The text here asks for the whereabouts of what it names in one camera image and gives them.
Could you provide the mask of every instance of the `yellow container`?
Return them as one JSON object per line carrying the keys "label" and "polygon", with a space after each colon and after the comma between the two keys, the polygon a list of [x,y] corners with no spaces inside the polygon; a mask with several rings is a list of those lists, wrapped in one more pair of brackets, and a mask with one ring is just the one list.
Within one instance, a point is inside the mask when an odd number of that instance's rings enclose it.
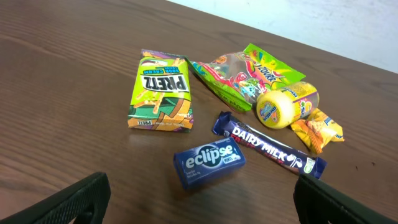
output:
{"label": "yellow container", "polygon": [[257,115],[268,128],[284,128],[309,115],[319,104],[317,89],[306,82],[271,90],[257,99]]}

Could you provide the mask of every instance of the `wood grain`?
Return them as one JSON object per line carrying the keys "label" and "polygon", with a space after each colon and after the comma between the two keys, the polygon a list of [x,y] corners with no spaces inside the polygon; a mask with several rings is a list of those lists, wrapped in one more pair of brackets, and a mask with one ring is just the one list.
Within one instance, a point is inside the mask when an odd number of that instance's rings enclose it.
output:
{"label": "wood grain", "polygon": [[[306,74],[342,125],[322,180],[398,220],[397,74],[156,0],[0,1],[0,218],[100,170],[104,223],[298,223],[297,176],[245,147],[239,172],[182,190],[173,154],[219,139],[210,129],[229,110],[192,74],[190,134],[127,128],[141,48],[209,62],[250,42]],[[307,151],[291,130],[235,115]]]}

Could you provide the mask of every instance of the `small orange candy packet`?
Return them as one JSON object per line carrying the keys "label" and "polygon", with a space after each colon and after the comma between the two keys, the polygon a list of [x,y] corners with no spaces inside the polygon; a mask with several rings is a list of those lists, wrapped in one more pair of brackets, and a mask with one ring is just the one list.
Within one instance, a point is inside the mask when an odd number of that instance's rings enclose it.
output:
{"label": "small orange candy packet", "polygon": [[330,141],[344,141],[343,128],[319,109],[315,109],[307,120],[300,119],[290,127],[316,154],[321,153]]}

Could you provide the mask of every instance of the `blue mint box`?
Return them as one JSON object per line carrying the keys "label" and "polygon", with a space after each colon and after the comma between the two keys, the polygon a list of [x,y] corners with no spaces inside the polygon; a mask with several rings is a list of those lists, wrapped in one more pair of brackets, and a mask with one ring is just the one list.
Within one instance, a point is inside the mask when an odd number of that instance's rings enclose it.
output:
{"label": "blue mint box", "polygon": [[233,138],[174,154],[174,166],[182,186],[190,189],[245,165],[246,159]]}

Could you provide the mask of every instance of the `yellow lid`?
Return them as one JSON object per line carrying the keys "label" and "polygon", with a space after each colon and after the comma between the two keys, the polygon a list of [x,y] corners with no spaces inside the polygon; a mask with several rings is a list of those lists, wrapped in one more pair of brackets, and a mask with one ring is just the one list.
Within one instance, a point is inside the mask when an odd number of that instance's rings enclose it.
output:
{"label": "yellow lid", "polygon": [[257,99],[260,122],[268,128],[284,128],[293,122],[292,100],[280,91],[269,91]]}

